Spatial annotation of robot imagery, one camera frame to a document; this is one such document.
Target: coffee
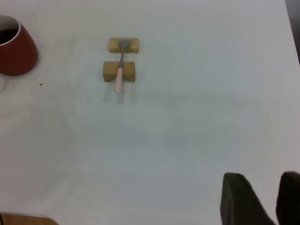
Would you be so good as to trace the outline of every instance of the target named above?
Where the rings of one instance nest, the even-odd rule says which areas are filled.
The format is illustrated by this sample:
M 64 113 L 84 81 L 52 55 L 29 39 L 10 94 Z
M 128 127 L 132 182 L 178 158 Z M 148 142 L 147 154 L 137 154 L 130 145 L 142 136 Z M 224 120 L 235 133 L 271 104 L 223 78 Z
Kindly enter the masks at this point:
M 18 33 L 17 29 L 0 30 L 0 45 L 13 39 Z

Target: black object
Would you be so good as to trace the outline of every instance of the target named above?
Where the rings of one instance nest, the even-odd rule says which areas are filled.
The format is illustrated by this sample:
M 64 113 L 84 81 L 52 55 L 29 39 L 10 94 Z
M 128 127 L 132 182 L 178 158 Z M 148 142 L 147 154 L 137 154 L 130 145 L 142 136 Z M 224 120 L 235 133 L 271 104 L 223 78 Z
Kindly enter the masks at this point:
M 0 31 L 0 45 L 13 39 L 18 33 L 17 29 L 4 29 Z
M 300 225 L 300 174 L 282 174 L 276 215 L 280 225 Z
M 225 173 L 220 211 L 223 225 L 275 225 L 239 173 Z

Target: wooden holder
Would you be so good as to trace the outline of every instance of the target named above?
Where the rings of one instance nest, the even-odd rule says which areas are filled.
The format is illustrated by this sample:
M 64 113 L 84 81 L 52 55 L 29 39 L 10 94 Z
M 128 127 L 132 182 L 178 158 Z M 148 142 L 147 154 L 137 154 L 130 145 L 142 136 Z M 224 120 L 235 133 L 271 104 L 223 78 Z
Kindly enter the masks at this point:
M 120 62 L 104 62 L 103 78 L 105 82 L 110 82 L 116 78 Z M 123 77 L 131 82 L 135 82 L 135 62 L 124 62 Z
M 139 52 L 139 39 L 138 38 L 122 38 L 111 37 L 109 40 L 109 52 L 110 53 L 122 53 L 122 49 L 119 46 L 120 40 L 130 40 L 130 46 L 125 49 L 125 53 L 138 53 Z

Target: metal spoon head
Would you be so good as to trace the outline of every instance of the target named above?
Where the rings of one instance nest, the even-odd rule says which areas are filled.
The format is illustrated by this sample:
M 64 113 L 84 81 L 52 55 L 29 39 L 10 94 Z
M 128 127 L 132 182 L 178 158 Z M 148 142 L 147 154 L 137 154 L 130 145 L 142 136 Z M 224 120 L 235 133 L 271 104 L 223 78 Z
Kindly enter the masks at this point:
M 119 45 L 122 49 L 125 49 L 130 46 L 130 40 L 121 40 L 119 41 Z

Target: spoon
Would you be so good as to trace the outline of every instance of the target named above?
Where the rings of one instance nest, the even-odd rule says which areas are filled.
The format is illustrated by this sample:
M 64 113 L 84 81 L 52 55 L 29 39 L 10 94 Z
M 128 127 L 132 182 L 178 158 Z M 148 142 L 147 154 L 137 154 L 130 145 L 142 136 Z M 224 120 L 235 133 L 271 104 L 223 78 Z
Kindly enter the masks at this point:
M 122 48 L 122 55 L 121 55 L 121 60 L 120 60 L 120 66 L 119 66 L 118 72 L 117 72 L 116 81 L 115 81 L 115 84 L 114 84 L 114 92 L 117 93 L 117 94 L 120 93 L 121 90 L 122 90 L 124 51 L 125 51 L 125 48 L 130 46 L 130 40 L 121 40 L 121 41 L 119 41 L 119 45 Z

